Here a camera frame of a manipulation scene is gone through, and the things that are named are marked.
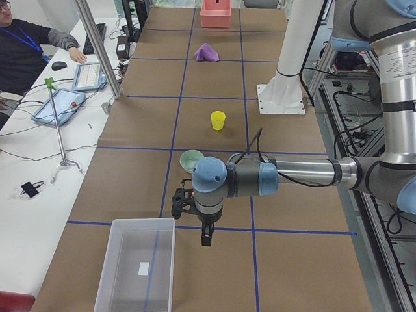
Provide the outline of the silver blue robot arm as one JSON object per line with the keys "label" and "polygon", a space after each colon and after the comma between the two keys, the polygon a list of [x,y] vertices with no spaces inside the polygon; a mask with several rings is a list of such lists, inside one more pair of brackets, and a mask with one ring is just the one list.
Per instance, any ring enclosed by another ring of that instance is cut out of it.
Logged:
{"label": "silver blue robot arm", "polygon": [[385,151],[380,157],[264,159],[234,155],[198,161],[192,207],[211,245],[225,198],[274,194],[280,181],[310,187],[340,185],[415,212],[415,2],[338,1],[332,42],[339,51],[372,48],[378,55]]}

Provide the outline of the person's hand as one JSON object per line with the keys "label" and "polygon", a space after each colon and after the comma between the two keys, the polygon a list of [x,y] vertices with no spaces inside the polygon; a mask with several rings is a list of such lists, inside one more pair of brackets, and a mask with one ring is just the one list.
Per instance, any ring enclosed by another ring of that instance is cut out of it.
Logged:
{"label": "person's hand", "polygon": [[79,64],[83,64],[83,63],[87,62],[87,60],[88,60],[87,56],[84,53],[82,53],[76,47],[69,48],[68,49],[68,53],[70,54],[70,58],[74,62],[78,62]]}

